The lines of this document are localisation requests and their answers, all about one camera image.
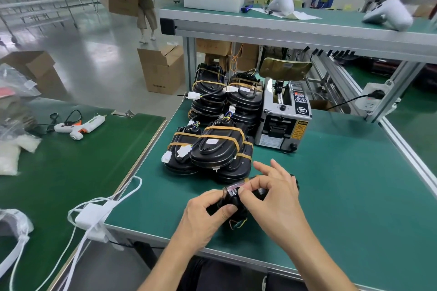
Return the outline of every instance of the khaki pants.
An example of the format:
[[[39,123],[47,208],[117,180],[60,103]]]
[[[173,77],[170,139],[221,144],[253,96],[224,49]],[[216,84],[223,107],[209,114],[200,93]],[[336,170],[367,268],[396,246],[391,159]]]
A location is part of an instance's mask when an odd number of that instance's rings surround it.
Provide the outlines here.
[[[143,11],[140,7],[138,7],[138,18],[137,18],[138,29],[147,28],[147,24],[145,23],[145,18],[147,18],[147,21],[149,22],[150,29],[152,29],[152,31],[155,31],[158,28],[158,25],[156,23],[155,9],[152,8]]]

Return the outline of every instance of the person carrying cardboard box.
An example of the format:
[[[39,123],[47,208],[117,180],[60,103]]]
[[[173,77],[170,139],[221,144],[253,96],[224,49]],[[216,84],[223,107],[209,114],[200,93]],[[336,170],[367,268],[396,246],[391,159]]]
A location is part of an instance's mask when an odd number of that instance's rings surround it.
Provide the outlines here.
[[[158,25],[156,22],[155,5],[153,4],[153,0],[139,0],[137,27],[141,31],[140,43],[147,43],[145,38],[145,29],[147,29],[145,18],[149,21],[150,29],[152,30],[150,40],[156,40],[155,30],[158,28]]]

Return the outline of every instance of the white foam box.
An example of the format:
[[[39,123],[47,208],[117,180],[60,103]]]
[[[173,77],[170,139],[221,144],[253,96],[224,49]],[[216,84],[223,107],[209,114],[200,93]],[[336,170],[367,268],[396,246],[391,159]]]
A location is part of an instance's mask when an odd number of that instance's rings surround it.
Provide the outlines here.
[[[184,7],[231,13],[238,13],[243,3],[244,0],[183,0]]]

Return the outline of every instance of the yellow warning label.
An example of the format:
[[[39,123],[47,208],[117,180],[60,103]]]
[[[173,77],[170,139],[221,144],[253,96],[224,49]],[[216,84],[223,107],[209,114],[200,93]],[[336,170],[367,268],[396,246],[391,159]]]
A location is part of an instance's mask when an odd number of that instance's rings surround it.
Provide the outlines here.
[[[292,138],[294,139],[302,139],[303,133],[305,132],[306,126],[308,122],[306,121],[298,121],[296,127],[292,133]]]

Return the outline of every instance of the hand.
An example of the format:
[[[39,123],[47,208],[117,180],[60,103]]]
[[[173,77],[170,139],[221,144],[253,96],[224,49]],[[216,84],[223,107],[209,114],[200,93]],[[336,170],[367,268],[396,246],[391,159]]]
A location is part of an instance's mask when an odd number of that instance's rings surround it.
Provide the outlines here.
[[[223,222],[237,211],[236,206],[228,204],[210,216],[206,208],[215,204],[222,196],[222,190],[210,190],[191,199],[170,243],[177,243],[180,249],[186,250],[190,258],[205,247]]]
[[[311,232],[299,204],[296,178],[292,177],[275,160],[271,167],[254,162],[264,175],[256,176],[238,190],[241,202],[250,211],[259,226],[285,251],[300,243]],[[264,188],[269,192],[264,201],[252,191]]]

